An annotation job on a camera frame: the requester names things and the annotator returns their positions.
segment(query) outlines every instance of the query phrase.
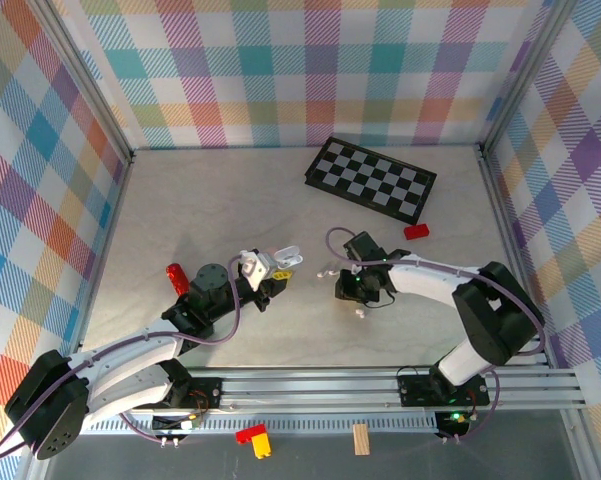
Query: checkerboard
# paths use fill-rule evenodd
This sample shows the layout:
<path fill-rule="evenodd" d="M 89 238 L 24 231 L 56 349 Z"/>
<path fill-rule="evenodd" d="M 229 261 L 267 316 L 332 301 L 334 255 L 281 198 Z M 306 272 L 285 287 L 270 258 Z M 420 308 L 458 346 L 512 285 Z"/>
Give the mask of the checkerboard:
<path fill-rule="evenodd" d="M 305 183 L 415 225 L 436 176 L 331 137 L 305 173 Z"/>

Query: wooden block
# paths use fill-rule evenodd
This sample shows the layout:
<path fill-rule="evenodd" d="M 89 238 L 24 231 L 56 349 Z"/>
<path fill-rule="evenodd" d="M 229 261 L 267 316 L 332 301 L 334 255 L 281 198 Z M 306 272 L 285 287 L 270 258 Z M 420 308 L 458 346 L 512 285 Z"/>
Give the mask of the wooden block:
<path fill-rule="evenodd" d="M 353 425 L 353 445 L 356 455 L 371 455 L 369 427 L 366 423 L 355 423 Z"/>

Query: colorful checkered backdrop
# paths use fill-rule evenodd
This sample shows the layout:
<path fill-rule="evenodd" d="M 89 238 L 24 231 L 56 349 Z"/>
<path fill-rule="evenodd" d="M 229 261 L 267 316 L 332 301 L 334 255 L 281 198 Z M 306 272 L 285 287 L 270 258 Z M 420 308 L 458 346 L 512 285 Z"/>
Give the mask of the colorful checkered backdrop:
<path fill-rule="evenodd" d="M 551 344 L 601 441 L 601 0 L 577 4 L 496 150 Z"/>
<path fill-rule="evenodd" d="M 0 437 L 28 365 L 67 352 L 123 170 L 25 0 L 1 0 Z"/>
<path fill-rule="evenodd" d="M 150 148 L 318 145 L 334 132 L 474 143 L 550 4 L 56 0 L 131 143 Z"/>

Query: red lego brick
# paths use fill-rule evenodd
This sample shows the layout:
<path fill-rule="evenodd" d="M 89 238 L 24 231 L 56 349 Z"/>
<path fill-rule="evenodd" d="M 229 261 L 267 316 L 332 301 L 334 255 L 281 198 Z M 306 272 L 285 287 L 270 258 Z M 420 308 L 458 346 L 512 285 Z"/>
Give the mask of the red lego brick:
<path fill-rule="evenodd" d="M 236 441 L 240 444 L 247 443 L 251 441 L 251 438 L 262 433 L 267 433 L 264 423 L 236 432 Z"/>
<path fill-rule="evenodd" d="M 407 227 L 404 229 L 404 236 L 407 237 L 407 240 L 415 240 L 416 238 L 427 237 L 429 236 L 429 227 L 427 227 L 426 223 Z"/>

